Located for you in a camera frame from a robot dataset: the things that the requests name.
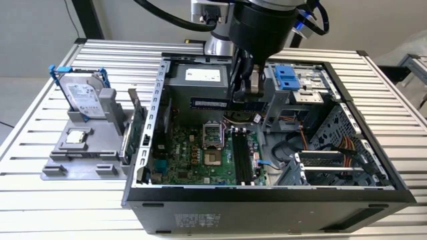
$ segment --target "circuit board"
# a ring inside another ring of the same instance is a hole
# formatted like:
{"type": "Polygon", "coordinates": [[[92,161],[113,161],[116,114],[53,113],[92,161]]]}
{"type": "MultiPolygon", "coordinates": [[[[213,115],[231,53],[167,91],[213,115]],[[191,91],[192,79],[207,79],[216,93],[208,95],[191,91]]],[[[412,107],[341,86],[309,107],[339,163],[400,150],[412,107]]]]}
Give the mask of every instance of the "circuit board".
{"type": "MultiPolygon", "coordinates": [[[[259,152],[259,143],[255,133],[247,134],[248,147],[252,161],[253,151],[259,152]]],[[[167,172],[163,172],[163,185],[236,185],[236,170],[233,161],[233,145],[231,133],[224,135],[224,147],[220,152],[219,165],[207,165],[204,156],[211,149],[203,149],[203,129],[173,129],[171,139],[171,157],[167,160],[167,172]]],[[[265,185],[264,172],[259,169],[259,177],[253,179],[256,185],[265,185]]]]}

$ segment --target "power cable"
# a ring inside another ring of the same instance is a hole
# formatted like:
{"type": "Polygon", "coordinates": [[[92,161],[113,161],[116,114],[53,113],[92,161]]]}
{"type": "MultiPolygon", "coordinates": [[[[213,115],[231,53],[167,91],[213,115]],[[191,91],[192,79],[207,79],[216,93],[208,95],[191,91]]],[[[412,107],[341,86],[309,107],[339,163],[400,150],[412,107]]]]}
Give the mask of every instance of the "power cable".
{"type": "Polygon", "coordinates": [[[71,20],[71,23],[72,23],[72,26],[73,26],[75,32],[77,33],[77,38],[80,38],[79,30],[77,30],[77,27],[76,27],[76,24],[75,24],[75,21],[73,21],[72,15],[71,15],[71,13],[69,13],[67,0],[64,0],[64,3],[65,3],[65,8],[67,8],[68,17],[69,17],[69,20],[71,20]]]}
{"type": "Polygon", "coordinates": [[[2,124],[4,126],[8,126],[9,128],[14,128],[14,126],[13,126],[13,125],[6,124],[6,123],[5,123],[5,122],[2,122],[2,121],[0,121],[0,124],[2,124]]]}

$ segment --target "blue plastic latch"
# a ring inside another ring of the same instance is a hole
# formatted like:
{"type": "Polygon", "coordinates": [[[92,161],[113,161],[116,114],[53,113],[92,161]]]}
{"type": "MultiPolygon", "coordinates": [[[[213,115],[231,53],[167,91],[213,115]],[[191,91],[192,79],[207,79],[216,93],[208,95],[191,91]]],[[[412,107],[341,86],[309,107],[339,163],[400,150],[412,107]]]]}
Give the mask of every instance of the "blue plastic latch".
{"type": "Polygon", "coordinates": [[[71,73],[73,71],[73,68],[71,66],[59,66],[56,68],[56,72],[65,74],[65,73],[71,73]]]}
{"type": "Polygon", "coordinates": [[[107,74],[105,68],[101,67],[101,68],[99,69],[99,72],[100,72],[101,78],[103,78],[103,80],[104,80],[104,86],[105,86],[107,88],[111,88],[109,80],[108,80],[108,74],[107,74]]]}
{"type": "Polygon", "coordinates": [[[59,81],[59,78],[56,77],[56,73],[55,73],[55,65],[52,64],[51,66],[48,66],[48,74],[51,75],[52,79],[53,79],[53,82],[56,84],[56,86],[61,87],[60,86],[60,81],[59,81]]]}
{"type": "Polygon", "coordinates": [[[299,90],[300,83],[295,76],[295,72],[291,66],[275,66],[275,77],[280,83],[281,90],[299,90]]]}

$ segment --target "white label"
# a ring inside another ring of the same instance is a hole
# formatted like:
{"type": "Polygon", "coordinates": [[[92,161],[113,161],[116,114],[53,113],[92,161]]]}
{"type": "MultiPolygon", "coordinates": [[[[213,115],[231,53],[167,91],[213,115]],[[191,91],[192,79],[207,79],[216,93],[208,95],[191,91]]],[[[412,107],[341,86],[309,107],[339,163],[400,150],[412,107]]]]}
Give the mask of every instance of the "white label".
{"type": "Polygon", "coordinates": [[[312,84],[312,82],[308,80],[299,80],[299,82],[301,85],[311,85],[312,84]]]}
{"type": "Polygon", "coordinates": [[[185,71],[187,81],[220,82],[221,71],[219,69],[189,68],[185,71]]]}
{"type": "Polygon", "coordinates": [[[256,116],[253,118],[253,122],[260,123],[260,120],[261,120],[261,115],[256,114],[256,116]]]}
{"type": "Polygon", "coordinates": [[[105,114],[95,88],[80,83],[67,83],[67,88],[80,113],[89,118],[104,118],[105,114]]]}
{"type": "Polygon", "coordinates": [[[225,102],[217,102],[217,101],[195,101],[193,105],[195,106],[208,106],[208,107],[221,107],[221,108],[227,107],[225,102]]]}

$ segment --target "aluminum extrusion table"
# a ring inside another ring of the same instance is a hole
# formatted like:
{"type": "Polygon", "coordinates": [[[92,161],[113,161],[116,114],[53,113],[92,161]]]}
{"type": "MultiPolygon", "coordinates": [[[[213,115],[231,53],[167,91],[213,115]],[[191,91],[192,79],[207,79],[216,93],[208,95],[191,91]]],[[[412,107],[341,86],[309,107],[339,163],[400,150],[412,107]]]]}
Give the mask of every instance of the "aluminum extrusion table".
{"type": "MultiPolygon", "coordinates": [[[[200,44],[88,40],[75,44],[61,66],[105,67],[123,108],[128,88],[149,105],[161,52],[201,54],[200,44]]],[[[367,56],[356,51],[284,49],[275,58],[331,62],[417,205],[348,234],[193,235],[180,239],[427,238],[427,122],[367,56]]],[[[42,181],[40,172],[61,135],[68,103],[52,79],[0,147],[0,239],[157,239],[121,208],[124,180],[42,181]]]]}

